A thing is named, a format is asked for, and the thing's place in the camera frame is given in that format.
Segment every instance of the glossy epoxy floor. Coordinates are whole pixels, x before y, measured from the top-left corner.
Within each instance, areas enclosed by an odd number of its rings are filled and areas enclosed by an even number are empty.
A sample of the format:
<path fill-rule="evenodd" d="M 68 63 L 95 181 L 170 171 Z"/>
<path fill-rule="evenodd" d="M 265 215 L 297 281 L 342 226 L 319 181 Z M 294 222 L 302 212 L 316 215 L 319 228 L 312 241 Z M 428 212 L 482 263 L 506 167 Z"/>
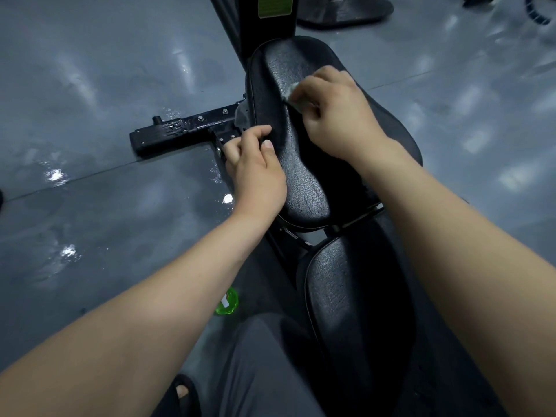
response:
<path fill-rule="evenodd" d="M 556 264 L 555 25 L 523 0 L 391 1 L 385 23 L 298 34 L 336 51 L 426 168 Z M 0 50 L 3 369 L 226 218 L 210 145 L 136 162 L 128 133 L 233 103 L 244 72 L 209 0 L 0 0 Z M 298 313 L 266 242 L 234 286 L 240 310 L 214 317 L 184 365 L 204 404 L 240 321 Z"/>

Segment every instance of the green plastic container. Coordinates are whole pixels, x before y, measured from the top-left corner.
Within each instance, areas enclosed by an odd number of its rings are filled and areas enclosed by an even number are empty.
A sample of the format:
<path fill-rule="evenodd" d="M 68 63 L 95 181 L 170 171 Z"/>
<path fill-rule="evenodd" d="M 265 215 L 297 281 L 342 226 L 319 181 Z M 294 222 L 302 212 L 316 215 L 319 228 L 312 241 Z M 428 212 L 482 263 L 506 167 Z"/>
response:
<path fill-rule="evenodd" d="M 234 290 L 232 287 L 228 288 L 226 291 L 226 295 L 222 299 L 214 313 L 216 315 L 231 315 L 233 311 L 236 309 L 237 305 L 240 303 L 239 298 L 237 296 L 237 291 Z"/>

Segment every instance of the person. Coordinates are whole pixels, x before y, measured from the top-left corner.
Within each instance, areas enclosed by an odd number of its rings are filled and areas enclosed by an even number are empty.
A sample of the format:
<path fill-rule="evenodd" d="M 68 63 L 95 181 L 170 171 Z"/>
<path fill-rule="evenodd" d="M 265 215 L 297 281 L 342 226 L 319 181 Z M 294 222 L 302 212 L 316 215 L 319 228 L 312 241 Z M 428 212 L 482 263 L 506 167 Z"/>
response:
<path fill-rule="evenodd" d="M 303 99 L 310 101 L 302 103 L 309 138 L 376 190 L 420 283 L 506 411 L 556 415 L 555 268 L 386 137 L 348 73 L 318 70 L 290 98 Z M 225 146 L 236 199 L 230 217 L 172 263 L 6 369 L 0 414 L 153 412 L 285 202 L 286 179 L 272 144 L 259 145 L 270 131 L 253 127 Z M 243 329 L 223 374 L 220 415 L 323 415 L 296 372 L 299 360 L 287 357 L 285 332 L 273 329 L 282 324 L 266 316 Z"/>

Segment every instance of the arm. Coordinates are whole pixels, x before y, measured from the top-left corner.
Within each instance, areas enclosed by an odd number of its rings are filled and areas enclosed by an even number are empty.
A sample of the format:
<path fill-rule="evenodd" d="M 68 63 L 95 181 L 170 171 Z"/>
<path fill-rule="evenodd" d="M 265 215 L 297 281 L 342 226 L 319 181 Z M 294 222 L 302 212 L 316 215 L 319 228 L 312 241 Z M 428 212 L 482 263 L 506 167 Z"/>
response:
<path fill-rule="evenodd" d="M 0 375 L 3 416 L 149 416 L 286 198 L 272 145 L 225 146 L 236 207 L 163 269 L 47 339 Z"/>
<path fill-rule="evenodd" d="M 303 111 L 309 137 L 376 190 L 421 284 L 507 411 L 556 414 L 555 268 L 387 138 L 346 72 L 320 69 L 291 100 L 302 97 L 319 106 Z"/>

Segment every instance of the padded seat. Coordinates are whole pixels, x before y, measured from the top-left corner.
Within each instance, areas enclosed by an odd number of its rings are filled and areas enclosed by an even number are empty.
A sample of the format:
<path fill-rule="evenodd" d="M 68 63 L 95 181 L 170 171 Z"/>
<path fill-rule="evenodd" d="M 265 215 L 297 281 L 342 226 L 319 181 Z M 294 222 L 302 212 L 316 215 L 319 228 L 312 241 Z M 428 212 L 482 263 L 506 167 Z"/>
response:
<path fill-rule="evenodd" d="M 296 276 L 330 383 L 353 415 L 392 414 L 415 336 L 395 235 L 383 227 L 393 228 L 385 212 L 352 224 L 308 253 Z"/>
<path fill-rule="evenodd" d="M 288 197 L 280 218 L 299 231 L 345 224 L 379 202 L 373 190 L 344 161 L 332 158 L 307 136 L 301 114 L 282 97 L 288 87 L 324 65 L 345 67 L 324 42 L 308 36 L 267 42 L 247 66 L 246 91 L 251 121 L 272 125 L 272 140 L 286 173 Z M 422 163 L 421 152 L 405 127 L 365 94 L 384 132 Z"/>

